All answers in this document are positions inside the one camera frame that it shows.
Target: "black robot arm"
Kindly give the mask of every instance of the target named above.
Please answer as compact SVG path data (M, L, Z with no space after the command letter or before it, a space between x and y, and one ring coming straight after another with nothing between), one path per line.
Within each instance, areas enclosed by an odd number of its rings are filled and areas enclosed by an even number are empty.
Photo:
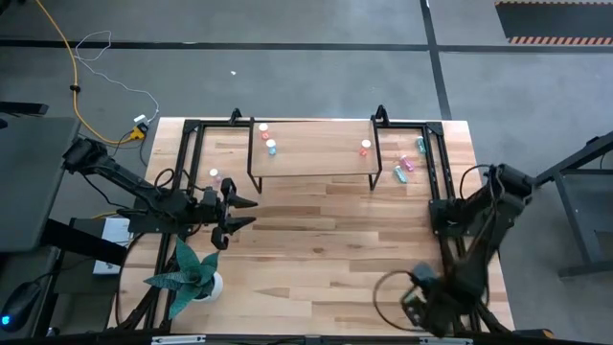
M130 218L132 232L187 235L192 225L216 223L211 241L217 249L223 250L228 246L226 235L232 235L242 226L256 220L253 217L233 218L229 214L231 206L247 208L258 205L238 196L237 187L231 178L221 182L223 200L212 187L206 187L202 189L203 197L198 201L179 189L178 183L173 183L171 188L158 186L161 174L156 178L155 185L148 183L117 164L108 156L103 143L91 139L79 138L63 158L64 168L69 173L98 174L136 196L145 205L142 209L118 210L120 215ZM170 180L178 178L180 181L183 172L177 172L179 176L175 177L175 172L168 171Z
M466 254L441 277L427 264L412 272L414 288L400 300L411 322L436 336L449 333L454 320L477 311L491 331L504 330L482 296L488 288L488 263L514 220L530 202L533 179L507 165L490 166L488 184L467 199L430 207L433 228L441 234L473 234ZM423 299L416 294L420 288Z

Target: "gray floor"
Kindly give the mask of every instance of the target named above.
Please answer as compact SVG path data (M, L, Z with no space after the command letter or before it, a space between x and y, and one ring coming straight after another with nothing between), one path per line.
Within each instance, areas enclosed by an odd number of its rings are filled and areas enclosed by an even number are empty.
M418 0L47 3L69 39L111 30L116 39L134 41L425 43ZM431 0L430 8L440 44L507 44L492 1ZM23 25L27 20L34 24ZM57 39L34 3L0 17L0 37ZM613 55L442 54L441 61L452 117L469 122L480 163L506 162L536 174L613 127ZM162 116L228 116L240 107L255 116L355 118L386 104L397 119L441 118L427 53L110 50L92 65L150 91ZM73 116L71 68L63 49L4 48L0 98L43 102L49 116ZM147 97L83 68L80 83L81 113L108 137L119 138L132 118L153 111ZM117 160L145 171L137 150L120 150ZM604 165L612 167L613 156ZM95 182L116 202L133 199ZM88 218L109 210L80 177L66 175L53 216ZM579 263L579 252L552 185L538 191L501 256L516 328L613 342L613 275L556 276ZM75 332L101 327L96 315L104 303L86 312L89 318L75 317L79 307L69 306L85 303L80 298L62 302L57 323Z

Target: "wooden tabletop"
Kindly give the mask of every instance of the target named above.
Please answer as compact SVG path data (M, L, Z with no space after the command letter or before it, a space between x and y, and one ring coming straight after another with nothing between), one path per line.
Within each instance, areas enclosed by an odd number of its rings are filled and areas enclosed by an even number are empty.
M161 118L149 160L147 180L174 168L183 118ZM475 164L468 125L443 122L456 195L462 173ZM441 255L427 212L431 198L426 162L415 146L413 129L380 129L383 172L370 193L366 175L280 177L266 181L261 195L246 174L248 128L207 128L197 178L211 183L208 170L231 176L241 196L260 206L236 210L235 216L258 220L239 230L223 251L218 271L224 288L212 304L191 303L172 322L174 333L199 334L351 334L407 335L385 324L375 313L375 281L393 269L430 263L441 272ZM436 141L432 141L438 152ZM188 149L186 167L191 164ZM415 170L399 184L392 168L406 154ZM435 154L438 176L440 157ZM481 186L476 171L466 176L464 193ZM444 185L439 179L444 195ZM210 229L188 239L199 257L213 252ZM147 234L134 246L121 284L124 319L148 290L143 280L153 274L161 236ZM409 287L404 277L384 284L378 300L399 325L409 322L398 306ZM513 328L505 284L497 259L489 265L490 304L503 325ZM166 293L162 292L156 325Z
M376 173L375 131L372 121L268 123L277 153L268 154L258 124L252 138L251 174L255 177ZM362 141L371 147L359 154Z

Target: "potted plant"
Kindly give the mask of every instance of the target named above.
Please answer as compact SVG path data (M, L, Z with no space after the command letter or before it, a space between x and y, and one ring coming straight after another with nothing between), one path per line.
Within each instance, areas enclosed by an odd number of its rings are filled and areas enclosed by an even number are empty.
M223 280L217 273L219 252L210 254L202 262L193 250L181 239L176 241L176 261L179 271L163 273L145 280L145 283L158 288L177 291L170 306L169 318L173 319L191 301L213 302L223 289Z

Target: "small toy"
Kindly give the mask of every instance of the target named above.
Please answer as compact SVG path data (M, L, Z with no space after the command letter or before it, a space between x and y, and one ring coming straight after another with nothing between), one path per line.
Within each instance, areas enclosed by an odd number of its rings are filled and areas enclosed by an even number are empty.
M261 138L263 140L270 139L270 134L268 134L268 125L267 124L260 124L258 126L258 129L260 130Z
M404 175L404 172L402 171L402 168L400 166L395 166L394 167L394 174L396 175L396 177L398 178L398 181L400 181L400 183L406 184L409 181L406 178L406 175Z
M418 149L420 150L420 153L425 154L425 144L423 143L423 137L419 136L418 139L416 140L416 143L418 145Z
M277 143L274 139L266 140L266 145L268 146L268 154L275 155L277 154Z
M368 153L368 149L371 147L370 140L362 140L362 147L360 148L360 155L365 156Z
M211 176L211 178L213 179L215 184L218 184L219 182L221 182L221 174L219 173L219 170L217 170L217 169L210 169L209 170L209 175Z
M406 157L406 154L400 157L400 164L409 172L412 172L415 169L413 163L411 163L411 161Z

